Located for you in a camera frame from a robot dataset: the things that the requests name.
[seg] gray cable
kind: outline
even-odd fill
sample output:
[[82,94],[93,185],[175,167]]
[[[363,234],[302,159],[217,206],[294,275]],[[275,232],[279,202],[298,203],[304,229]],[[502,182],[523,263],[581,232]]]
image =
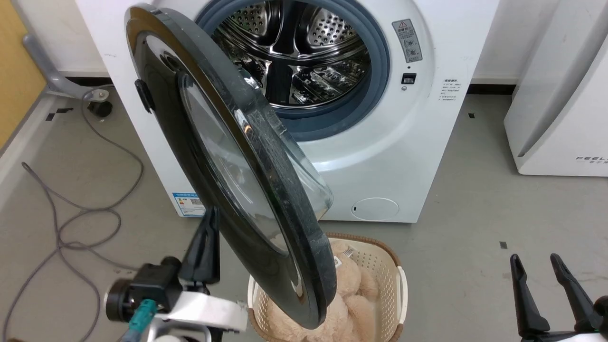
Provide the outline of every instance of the gray cable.
[[[104,85],[98,88],[109,88],[112,87],[112,85]],[[27,165],[26,163],[22,162],[21,165],[23,166],[23,168],[27,171],[27,173],[29,173],[30,176],[32,176],[32,178],[38,182],[38,184],[40,185],[40,188],[42,188],[42,190],[44,191],[44,194],[47,198],[47,200],[49,201],[50,207],[52,209],[53,212],[53,227],[55,230],[55,249],[47,256],[44,258],[44,260],[38,265],[36,266],[36,268],[32,271],[32,273],[29,275],[29,277],[27,277],[27,280],[23,283],[23,285],[21,286],[21,288],[19,289],[19,292],[17,292],[17,295],[15,296],[9,311],[7,313],[6,318],[4,319],[4,323],[2,325],[2,342],[7,342],[7,330],[9,328],[9,321],[10,321],[10,317],[13,315],[13,311],[15,309],[15,306],[17,305],[17,302],[19,301],[19,298],[21,298],[21,295],[23,295],[23,292],[25,291],[25,289],[27,288],[27,286],[31,283],[32,279],[34,278],[34,276],[36,276],[36,274],[40,271],[40,269],[42,269],[43,266],[46,265],[46,263],[54,256],[54,255],[59,255],[59,258],[61,259],[61,261],[65,264],[66,267],[68,267],[68,269],[70,269],[76,276],[78,276],[80,279],[82,279],[82,281],[84,281],[87,285],[89,285],[92,289],[93,292],[95,294],[95,300],[97,301],[97,312],[95,313],[95,318],[93,319],[93,322],[91,323],[91,326],[89,328],[89,330],[84,334],[84,336],[79,340],[80,342],[84,342],[86,341],[90,336],[91,333],[93,333],[93,330],[95,329],[95,326],[97,325],[97,321],[99,320],[99,315],[101,312],[101,301],[102,301],[102,297],[101,294],[99,293],[99,290],[97,289],[97,287],[95,286],[95,284],[93,284],[93,282],[87,278],[83,273],[81,273],[80,271],[78,271],[69,261],[66,260],[66,258],[63,255],[62,250],[65,248],[67,250],[77,250],[77,251],[89,251],[92,254],[94,254],[95,256],[97,256],[99,259],[101,259],[102,261],[115,266],[115,267],[119,267],[119,268],[124,268],[126,270],[133,270],[133,271],[137,271],[137,268],[135,267],[131,267],[128,265],[123,265],[121,263],[115,262],[115,261],[111,261],[108,258],[100,255],[98,252],[94,251],[93,248],[100,246],[108,241],[110,241],[120,230],[120,226],[122,224],[122,219],[120,218],[120,214],[118,212],[116,212],[114,210],[114,208],[116,206],[118,206],[120,203],[122,203],[129,195],[131,195],[131,193],[133,192],[133,190],[135,190],[135,188],[137,187],[137,185],[139,184],[139,181],[142,179],[143,177],[143,162],[142,160],[135,155],[135,153],[129,151],[127,148],[122,147],[121,145],[117,144],[116,142],[104,137],[103,135],[101,135],[101,133],[99,133],[95,127],[93,127],[93,125],[91,124],[91,122],[86,118],[85,115],[85,101],[84,101],[84,96],[82,98],[81,101],[81,105],[80,105],[80,113],[82,115],[82,118],[85,120],[86,124],[89,126],[89,128],[93,131],[93,133],[95,133],[98,137],[102,138],[103,140],[105,140],[106,142],[109,142],[110,144],[112,144],[113,146],[121,149],[122,151],[124,151],[126,154],[130,155],[131,157],[133,157],[133,159],[135,159],[137,161],[137,163],[139,163],[139,175],[137,176],[137,179],[135,180],[135,182],[133,183],[133,186],[131,186],[129,188],[129,190],[127,192],[125,192],[125,194],[120,197],[117,201],[115,201],[113,204],[110,204],[109,206],[105,206],[105,207],[101,207],[101,208],[89,208],[86,206],[82,206],[79,204],[76,204],[74,202],[72,202],[71,200],[68,200],[67,198],[65,198],[64,196],[60,195],[59,193],[57,193],[56,191],[54,191],[53,189],[51,189],[48,185],[46,185],[44,183],[44,181],[42,179],[40,179],[40,177],[36,174],[36,172],[34,172],[34,170],[32,170],[32,168]],[[57,222],[57,209],[55,207],[55,202],[53,201],[53,198],[51,197],[51,194],[55,195],[56,197],[58,197],[59,199],[69,203],[70,205],[79,208],[80,212],[77,213],[76,215],[70,217],[67,221],[65,221],[63,224],[59,225]],[[84,215],[88,215],[88,214],[94,214],[94,213],[98,213],[98,212],[108,212],[114,216],[116,216],[116,219],[118,219],[118,222],[116,224],[116,228],[113,230],[112,233],[110,233],[109,236],[99,240],[98,242],[95,243],[91,243],[91,244],[84,244],[82,242],[79,241],[70,241],[70,242],[65,242],[61,236],[61,232],[63,232],[63,229],[69,225],[70,223],[72,223],[74,220],[84,216]]]

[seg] white basket handle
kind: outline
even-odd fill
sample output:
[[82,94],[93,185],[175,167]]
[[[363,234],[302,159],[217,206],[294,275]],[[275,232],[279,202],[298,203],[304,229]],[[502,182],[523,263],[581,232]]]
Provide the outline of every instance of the white basket handle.
[[247,306],[250,309],[254,308],[254,300],[255,300],[255,280],[254,277],[249,276],[249,284],[247,285]]
[[398,266],[399,270],[399,278],[400,278],[400,286],[401,286],[401,312],[399,313],[399,323],[403,324],[406,321],[406,313],[407,313],[407,279],[406,273],[401,266]]

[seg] plush toy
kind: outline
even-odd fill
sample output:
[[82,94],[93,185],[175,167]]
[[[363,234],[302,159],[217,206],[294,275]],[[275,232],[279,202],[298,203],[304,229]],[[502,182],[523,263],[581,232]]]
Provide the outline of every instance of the plush toy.
[[341,240],[331,243],[341,264],[336,268],[336,297],[327,307],[325,322],[314,330],[304,329],[274,302],[268,302],[269,334],[294,342],[373,342],[376,317],[372,302],[378,297],[378,284],[366,268],[344,252],[350,246]]
[[370,270],[362,266],[359,266],[359,269],[361,271],[361,284],[359,285],[357,295],[367,298],[370,302],[375,302],[379,292],[378,283],[374,279],[374,276],[371,275]]

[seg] open washing machine door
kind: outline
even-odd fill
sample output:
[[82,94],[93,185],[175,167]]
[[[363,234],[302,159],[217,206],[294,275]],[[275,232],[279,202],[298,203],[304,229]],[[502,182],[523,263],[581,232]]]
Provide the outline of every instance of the open washing machine door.
[[319,326],[336,293],[318,224],[329,188],[257,82],[193,21],[149,5],[127,19],[134,86],[202,204],[219,208],[222,235],[270,298],[303,327]]

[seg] black baseboard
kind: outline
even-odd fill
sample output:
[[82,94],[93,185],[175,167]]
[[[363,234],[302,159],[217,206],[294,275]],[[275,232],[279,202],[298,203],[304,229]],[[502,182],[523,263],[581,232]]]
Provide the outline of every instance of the black baseboard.
[[68,80],[81,86],[102,86],[112,84],[109,77],[66,77]]
[[[109,77],[67,77],[68,80],[81,86],[102,86],[112,84]],[[515,85],[480,85],[471,84],[467,94],[476,95],[512,95]]]
[[467,94],[476,95],[513,95],[515,85],[469,85]]

